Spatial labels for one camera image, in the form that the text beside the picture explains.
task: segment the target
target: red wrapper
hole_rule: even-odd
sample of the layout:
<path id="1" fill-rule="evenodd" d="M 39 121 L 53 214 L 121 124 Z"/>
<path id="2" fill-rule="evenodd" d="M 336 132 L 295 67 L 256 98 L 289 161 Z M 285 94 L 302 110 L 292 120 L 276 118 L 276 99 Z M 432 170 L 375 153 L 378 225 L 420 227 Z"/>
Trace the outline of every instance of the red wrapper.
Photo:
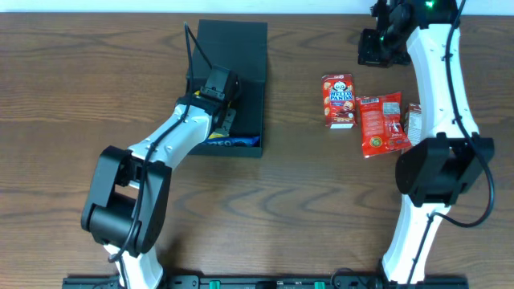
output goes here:
<path id="1" fill-rule="evenodd" d="M 325 75 L 321 80 L 326 125 L 330 128 L 351 128 L 357 124 L 352 75 Z"/>
<path id="2" fill-rule="evenodd" d="M 379 97 L 358 97 L 357 102 L 361 114 L 364 157 L 410 147 L 410 141 L 400 125 L 401 92 Z"/>

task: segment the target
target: wooden table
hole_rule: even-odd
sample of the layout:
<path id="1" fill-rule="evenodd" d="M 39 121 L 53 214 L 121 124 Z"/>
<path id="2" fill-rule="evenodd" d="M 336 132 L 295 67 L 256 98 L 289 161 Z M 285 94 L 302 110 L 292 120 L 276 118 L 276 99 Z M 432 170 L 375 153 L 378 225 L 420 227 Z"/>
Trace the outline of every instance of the wooden table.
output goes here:
<path id="1" fill-rule="evenodd" d="M 0 18 L 0 287 L 56 288 L 72 274 L 110 275 L 81 230 L 93 169 L 108 145 L 148 136 L 184 92 L 182 22 L 266 21 L 268 78 L 262 159 L 187 157 L 173 172 L 157 241 L 167 269 L 206 275 L 371 271 L 400 209 L 398 153 L 364 160 L 361 130 L 324 127 L 320 78 L 351 72 L 359 96 L 403 91 L 414 69 L 357 65 L 375 20 L 361 15 L 4 14 Z M 443 223 L 427 273 L 462 273 L 473 288 L 514 287 L 514 18 L 464 17 L 467 98 L 496 156 L 496 209 L 465 230 Z M 451 216 L 477 218 L 481 177 Z"/>

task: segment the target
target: black cardboard box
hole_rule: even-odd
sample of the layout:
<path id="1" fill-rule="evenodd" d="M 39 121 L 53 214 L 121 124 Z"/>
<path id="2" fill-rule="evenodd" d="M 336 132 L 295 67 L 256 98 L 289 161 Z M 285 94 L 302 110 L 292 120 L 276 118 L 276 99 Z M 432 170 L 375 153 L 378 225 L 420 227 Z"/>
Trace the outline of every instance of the black cardboard box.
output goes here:
<path id="1" fill-rule="evenodd" d="M 231 104 L 236 115 L 230 136 L 260 136 L 258 146 L 224 147 L 199 144 L 190 154 L 261 157 L 263 154 L 264 87 L 267 66 L 267 23 L 200 20 L 198 42 L 212 64 L 234 71 L 242 95 Z M 198 49 L 193 53 L 194 90 L 209 76 L 209 66 Z"/>

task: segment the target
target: black cable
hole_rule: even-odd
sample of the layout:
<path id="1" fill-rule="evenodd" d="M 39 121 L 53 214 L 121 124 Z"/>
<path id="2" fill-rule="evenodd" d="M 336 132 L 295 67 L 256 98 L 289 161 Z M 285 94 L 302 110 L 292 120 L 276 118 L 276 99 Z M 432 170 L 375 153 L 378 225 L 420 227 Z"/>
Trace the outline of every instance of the black cable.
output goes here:
<path id="1" fill-rule="evenodd" d="M 418 263 L 419 256 L 421 255 L 423 245 L 425 244 L 425 241 L 426 241 L 426 236 L 428 235 L 430 225 L 434 221 L 435 216 L 441 217 L 442 219 L 447 220 L 450 223 L 452 223 L 458 227 L 461 227 L 461 228 L 472 228 L 472 227 L 476 227 L 476 226 L 482 224 L 489 217 L 489 215 L 491 214 L 491 212 L 494 208 L 495 185 L 494 185 L 494 180 L 492 178 L 492 173 L 491 173 L 491 170 L 489 169 L 489 165 L 487 165 L 487 162 L 483 158 L 482 153 L 476 148 L 475 143 L 470 138 L 469 134 L 467 133 L 466 129 L 464 128 L 464 124 L 462 122 L 462 116 L 459 113 L 459 107 L 457 105 L 457 99 L 455 97 L 455 89 L 453 87 L 453 79 L 451 78 L 451 63 L 450 63 L 450 59 L 452 56 L 452 54 L 450 53 L 451 40 L 452 40 L 453 34 L 455 32 L 455 29 L 459 25 L 460 15 L 463 13 L 465 4 L 466 4 L 466 0 L 462 0 L 462 2 L 460 3 L 459 11 L 457 12 L 457 15 L 455 16 L 455 20 L 454 20 L 453 24 L 451 25 L 450 31 L 448 33 L 447 44 L 445 47 L 446 49 L 445 49 L 444 61 L 446 64 L 448 89 L 450 91 L 451 106 L 453 107 L 453 113 L 455 115 L 455 122 L 459 126 L 459 129 L 462 132 L 462 134 L 464 135 L 464 138 L 466 139 L 467 144 L 471 147 L 471 149 L 473 150 L 473 153 L 475 154 L 477 160 L 479 161 L 480 165 L 483 168 L 483 171 L 487 178 L 487 184 L 489 186 L 489 199 L 487 201 L 487 207 L 486 207 L 485 211 L 483 212 L 482 216 L 480 216 L 480 218 L 478 218 L 476 221 L 471 222 L 471 223 L 463 223 L 463 222 L 456 221 L 453 218 L 450 218 L 450 217 L 446 216 L 445 214 L 441 214 L 439 212 L 434 212 L 428 216 L 428 222 L 426 225 L 425 232 L 423 233 L 421 243 L 419 244 L 418 253 L 416 254 L 416 257 L 413 259 L 413 264 L 412 264 L 412 267 L 410 268 L 409 278 L 407 280 L 407 286 L 410 285 L 410 281 L 412 280 L 412 276 L 414 274 L 414 269 L 416 268 L 416 264 Z"/>
<path id="2" fill-rule="evenodd" d="M 334 278 L 336 278 L 336 275 L 337 273 L 341 272 L 341 271 L 348 271 L 348 272 L 352 272 L 352 273 L 355 273 L 354 270 L 350 269 L 350 268 L 347 268 L 347 267 L 342 267 L 342 268 L 339 268 L 337 269 L 334 274 L 332 274 L 332 276 L 330 277 L 330 286 L 334 286 L 336 289 L 339 289 L 339 286 L 337 286 L 335 283 L 334 283 Z M 366 282 L 362 281 L 361 277 L 357 276 L 357 275 L 354 275 L 352 277 L 356 277 L 358 280 L 359 280 L 359 283 L 362 284 L 362 286 L 364 287 L 368 287 L 368 285 L 366 285 Z"/>
<path id="3" fill-rule="evenodd" d="M 143 160 L 143 164 L 141 166 L 141 175 L 140 175 L 139 190 L 138 190 L 139 192 L 137 195 L 136 204 L 134 206 L 133 221 L 130 225 L 130 228 L 128 229 L 127 237 L 125 238 L 123 245 L 120 247 L 120 249 L 118 250 L 118 252 L 116 254 L 112 254 L 109 256 L 108 261 L 110 263 L 114 263 L 114 262 L 122 260 L 122 255 L 127 250 L 130 240 L 131 240 L 132 236 L 134 235 L 134 233 L 136 232 L 137 223 L 139 221 L 139 215 L 141 213 L 141 204 L 143 202 L 143 193 L 145 191 L 144 187 L 145 187 L 145 181 L 147 178 L 146 170 L 149 165 L 149 160 L 150 160 L 153 152 L 155 151 L 155 148 L 159 145 L 159 143 L 162 141 L 162 139 L 164 139 L 179 124 L 181 124 L 182 122 L 184 122 L 186 120 L 186 117 L 189 113 L 191 102 L 193 100 L 193 90 L 194 90 L 194 73 L 193 73 L 193 60 L 192 60 L 193 56 L 191 53 L 190 37 L 194 40 L 194 43 L 197 45 L 197 49 L 200 51 L 200 53 L 202 54 L 204 59 L 207 61 L 209 66 L 212 67 L 212 65 L 210 64 L 210 61 L 207 59 L 207 57 L 203 53 L 202 49 L 198 45 L 198 42 L 197 42 L 196 38 L 194 37 L 193 32 L 191 32 L 191 29 L 189 28 L 189 25 L 187 24 L 187 22 L 184 22 L 184 32 L 185 32 L 185 36 L 186 36 L 187 58 L 188 58 L 189 66 L 190 66 L 190 70 L 189 70 L 190 81 L 189 81 L 189 86 L 187 88 L 187 93 L 186 93 L 188 95 L 188 102 L 186 105 L 186 109 L 182 113 L 181 117 L 173 125 L 171 125 L 168 129 L 166 129 L 154 142 L 152 142 L 149 145 L 148 152 L 146 153 L 145 159 Z M 124 278 L 125 286 L 127 287 L 128 284 L 125 281 L 126 276 L 124 273 L 124 267 L 121 265 L 121 263 L 122 262 L 120 262 L 120 273 L 121 273 L 121 277 Z"/>
<path id="4" fill-rule="evenodd" d="M 210 63 L 209 59 L 207 58 L 207 55 L 205 53 L 203 53 L 203 49 L 200 47 L 200 44 L 198 44 L 198 41 L 196 40 L 196 38 L 193 36 L 193 32 L 191 32 L 191 29 L 189 26 L 187 26 L 187 32 L 189 32 L 189 34 L 191 35 L 191 38 L 193 39 L 193 42 L 194 42 L 194 45 L 196 46 L 196 48 L 198 49 L 198 51 L 200 51 L 200 54 L 202 55 L 202 57 L 204 58 L 204 60 L 207 62 L 207 65 L 209 65 L 209 68 L 212 69 L 212 63 Z"/>
<path id="5" fill-rule="evenodd" d="M 426 236 L 428 235 L 428 231 L 430 230 L 430 226 L 432 226 L 433 221 L 434 215 L 428 215 L 428 222 L 426 224 L 425 232 L 423 232 L 421 242 L 419 243 L 418 253 L 416 253 L 416 257 L 412 260 L 412 267 L 410 268 L 409 278 L 407 279 L 407 286 L 409 286 L 410 281 L 412 281 L 412 276 L 414 276 L 414 269 L 416 269 L 416 265 L 418 264 L 419 256 L 421 255 L 421 251 L 423 250 L 423 246 L 425 245 Z"/>
<path id="6" fill-rule="evenodd" d="M 127 271 L 125 270 L 125 262 L 123 261 L 123 257 L 120 259 L 120 275 L 123 279 L 124 287 L 129 288 L 129 283 L 127 281 L 129 278 L 127 278 Z"/>
<path id="7" fill-rule="evenodd" d="M 482 153 L 476 148 L 476 144 L 473 142 L 473 140 L 470 138 L 469 134 L 467 133 L 466 129 L 464 128 L 464 124 L 462 122 L 462 117 L 459 114 L 459 108 L 457 106 L 457 99 L 455 98 L 455 90 L 453 88 L 453 81 L 451 78 L 451 66 L 450 66 L 451 38 L 453 36 L 455 29 L 459 25 L 459 19 L 460 19 L 460 15 L 463 12 L 464 4 L 466 4 L 466 0 L 462 0 L 462 2 L 460 3 L 459 12 L 457 13 L 457 16 L 455 17 L 455 21 L 453 22 L 453 25 L 451 26 L 450 33 L 448 34 L 448 40 L 447 40 L 446 53 L 444 55 L 444 60 L 445 60 L 446 67 L 447 67 L 448 88 L 450 89 L 451 105 L 453 107 L 453 113 L 455 114 L 455 122 L 459 126 L 460 131 L 464 135 L 464 138 L 466 139 L 467 144 L 471 147 L 471 149 L 473 150 L 473 153 L 475 154 L 477 160 L 479 161 L 480 165 L 483 168 L 483 171 L 487 178 L 487 184 L 489 186 L 489 200 L 487 202 L 487 208 L 483 212 L 482 216 L 478 220 L 471 222 L 471 223 L 462 223 L 462 222 L 456 221 L 453 218 L 450 218 L 450 217 L 448 217 L 444 214 L 440 214 L 440 213 L 434 213 L 434 215 L 439 216 L 456 226 L 459 226 L 462 228 L 472 228 L 472 227 L 482 224 L 491 214 L 493 207 L 494 207 L 494 202 L 495 202 L 495 184 L 494 184 L 494 180 L 492 179 L 492 173 L 491 173 L 491 170 L 489 169 L 489 166 L 487 165 L 487 162 L 483 158 Z"/>

